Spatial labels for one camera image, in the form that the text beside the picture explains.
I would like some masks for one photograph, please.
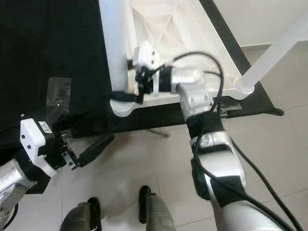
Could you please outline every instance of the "white floor tile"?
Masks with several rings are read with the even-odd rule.
[[[296,217],[302,228],[308,230],[308,190],[284,196],[282,201]],[[292,225],[291,221],[274,200],[264,204],[276,212],[277,215],[283,218],[289,225]]]
[[[178,226],[208,218],[213,209],[194,189],[190,164],[193,154],[187,128],[169,132],[169,139],[149,135],[151,142],[147,146],[153,156],[161,197]]]
[[[224,126],[280,196],[308,189],[308,151],[287,116],[233,118],[224,120]],[[254,171],[242,163],[249,194],[260,201],[270,200]]]
[[[245,54],[254,63],[263,51]],[[308,42],[300,42],[261,80],[268,94],[275,95],[285,109],[308,105],[307,59]]]
[[[177,227],[177,231],[216,231],[214,217]]]
[[[300,133],[304,143],[308,142],[308,106],[292,108],[286,110],[296,129]]]
[[[6,231],[56,231],[62,223],[62,178],[52,179],[41,195],[25,195]]]
[[[86,143],[88,141],[77,141],[71,147],[80,153]],[[149,185],[159,194],[147,143],[147,137],[142,136],[118,139],[90,165],[74,171],[66,169],[63,217],[78,203],[96,196],[101,203],[105,231],[144,230],[138,221],[139,189]]]

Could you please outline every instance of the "white pole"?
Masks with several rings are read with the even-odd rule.
[[[234,81],[241,92],[253,92],[254,85],[258,83],[290,49],[303,37],[308,28],[308,10],[299,18],[278,41],[273,43],[256,63],[244,74]]]
[[[128,90],[124,1],[99,0],[112,91]]]

